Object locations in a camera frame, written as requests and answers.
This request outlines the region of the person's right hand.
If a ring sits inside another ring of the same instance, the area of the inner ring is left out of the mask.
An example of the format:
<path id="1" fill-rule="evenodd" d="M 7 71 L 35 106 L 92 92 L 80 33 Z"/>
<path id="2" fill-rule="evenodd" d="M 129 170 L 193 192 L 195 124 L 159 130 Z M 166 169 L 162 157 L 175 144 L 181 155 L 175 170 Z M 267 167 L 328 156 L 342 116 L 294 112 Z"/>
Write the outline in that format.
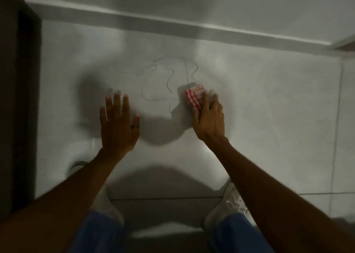
<path id="1" fill-rule="evenodd" d="M 209 106 L 209 95 L 203 95 L 203 107 L 200 112 L 198 129 L 194 129 L 196 136 L 210 149 L 221 140 L 225 139 L 225 122 L 223 105 L 219 96 L 213 96 L 212 106 Z"/>

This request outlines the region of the person's left hand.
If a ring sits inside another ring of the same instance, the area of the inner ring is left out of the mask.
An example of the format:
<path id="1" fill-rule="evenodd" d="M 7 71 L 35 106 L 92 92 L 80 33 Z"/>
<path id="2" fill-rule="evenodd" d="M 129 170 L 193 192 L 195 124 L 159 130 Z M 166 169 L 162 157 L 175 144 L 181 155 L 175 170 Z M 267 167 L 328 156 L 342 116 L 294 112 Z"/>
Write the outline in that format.
<path id="1" fill-rule="evenodd" d="M 134 136 L 131 130 L 132 118 L 130 103 L 127 94 L 121 96 L 121 119 L 113 119 L 113 100 L 111 96 L 105 97 L 107 123 L 101 128 L 103 153 L 114 162 L 118 163 L 127 153 L 131 152 L 139 137 Z"/>

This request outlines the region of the red white checked cloth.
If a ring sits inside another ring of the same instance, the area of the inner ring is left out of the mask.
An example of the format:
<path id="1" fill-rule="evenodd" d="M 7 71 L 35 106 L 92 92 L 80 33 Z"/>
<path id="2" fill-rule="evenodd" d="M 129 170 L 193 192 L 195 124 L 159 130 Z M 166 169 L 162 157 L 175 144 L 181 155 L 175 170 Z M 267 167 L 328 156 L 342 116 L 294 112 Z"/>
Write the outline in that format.
<path id="1" fill-rule="evenodd" d="M 202 84 L 193 85 L 191 88 L 185 90 L 185 97 L 188 104 L 200 113 L 203 107 L 203 95 L 207 93 L 209 96 L 209 106 L 212 106 L 214 90 L 207 90 Z"/>

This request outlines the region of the person's left forearm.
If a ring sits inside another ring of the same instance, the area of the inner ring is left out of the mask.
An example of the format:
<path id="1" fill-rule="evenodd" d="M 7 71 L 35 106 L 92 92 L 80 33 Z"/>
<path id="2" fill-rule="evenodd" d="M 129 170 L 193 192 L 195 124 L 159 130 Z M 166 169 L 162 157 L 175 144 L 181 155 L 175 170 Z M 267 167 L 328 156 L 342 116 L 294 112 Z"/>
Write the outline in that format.
<path id="1" fill-rule="evenodd" d="M 63 253 L 124 153 L 101 149 L 68 179 L 0 224 L 0 253 Z"/>

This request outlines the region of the person's right forearm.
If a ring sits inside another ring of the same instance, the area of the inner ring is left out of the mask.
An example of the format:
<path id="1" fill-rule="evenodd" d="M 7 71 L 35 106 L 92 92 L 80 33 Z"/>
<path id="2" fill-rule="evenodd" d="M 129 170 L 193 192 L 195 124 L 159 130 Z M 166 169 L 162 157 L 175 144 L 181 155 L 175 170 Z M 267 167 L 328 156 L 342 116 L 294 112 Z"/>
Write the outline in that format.
<path id="1" fill-rule="evenodd" d="M 278 253 L 355 253 L 355 240 L 325 213 L 239 153 L 226 137 L 206 138 L 260 231 Z"/>

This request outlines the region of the white shoe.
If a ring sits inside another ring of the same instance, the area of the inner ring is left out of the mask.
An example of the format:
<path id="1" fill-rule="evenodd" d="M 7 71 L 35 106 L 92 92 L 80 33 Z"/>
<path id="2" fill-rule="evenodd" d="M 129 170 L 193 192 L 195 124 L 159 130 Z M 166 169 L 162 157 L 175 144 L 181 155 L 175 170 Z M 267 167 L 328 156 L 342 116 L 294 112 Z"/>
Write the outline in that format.
<path id="1" fill-rule="evenodd" d="M 224 191 L 220 203 L 205 217 L 203 229 L 210 231 L 225 217 L 233 214 L 242 214 L 246 216 L 246 219 L 252 226 L 257 226 L 235 185 L 233 182 L 230 182 Z"/>
<path id="2" fill-rule="evenodd" d="M 86 161 L 78 161 L 76 162 L 71 169 L 68 172 L 68 177 L 82 169 L 88 162 Z M 108 196 L 108 191 L 107 191 L 107 178 L 105 179 L 103 186 L 101 187 L 100 191 L 95 197 L 95 200 L 92 202 L 92 205 L 90 209 L 92 211 L 98 212 L 100 214 L 103 214 L 110 219 L 114 220 L 115 222 L 119 223 L 121 226 L 124 226 L 125 224 L 125 219 L 123 215 L 118 211 L 118 209 L 113 205 L 113 203 L 110 201 L 109 196 Z M 74 190 L 76 193 L 77 197 L 80 198 L 82 197 L 81 193 L 78 193 L 77 190 Z"/>

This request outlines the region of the dark wooden door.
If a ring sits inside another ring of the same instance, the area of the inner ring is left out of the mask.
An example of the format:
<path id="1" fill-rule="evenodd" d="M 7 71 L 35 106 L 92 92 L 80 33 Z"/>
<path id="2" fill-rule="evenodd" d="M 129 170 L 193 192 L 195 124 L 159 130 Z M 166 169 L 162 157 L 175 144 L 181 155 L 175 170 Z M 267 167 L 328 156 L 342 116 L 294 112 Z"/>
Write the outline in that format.
<path id="1" fill-rule="evenodd" d="M 0 223 L 34 200 L 42 20 L 0 0 Z"/>

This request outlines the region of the blue trousers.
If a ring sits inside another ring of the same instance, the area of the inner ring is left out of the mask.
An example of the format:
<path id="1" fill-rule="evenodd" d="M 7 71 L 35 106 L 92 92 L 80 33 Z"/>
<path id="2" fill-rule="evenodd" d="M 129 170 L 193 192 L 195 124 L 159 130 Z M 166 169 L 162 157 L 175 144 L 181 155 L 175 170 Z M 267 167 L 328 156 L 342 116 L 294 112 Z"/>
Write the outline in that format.
<path id="1" fill-rule="evenodd" d="M 208 234 L 215 253 L 275 253 L 242 213 L 225 217 Z M 124 237 L 121 223 L 90 211 L 67 253 L 124 253 Z"/>

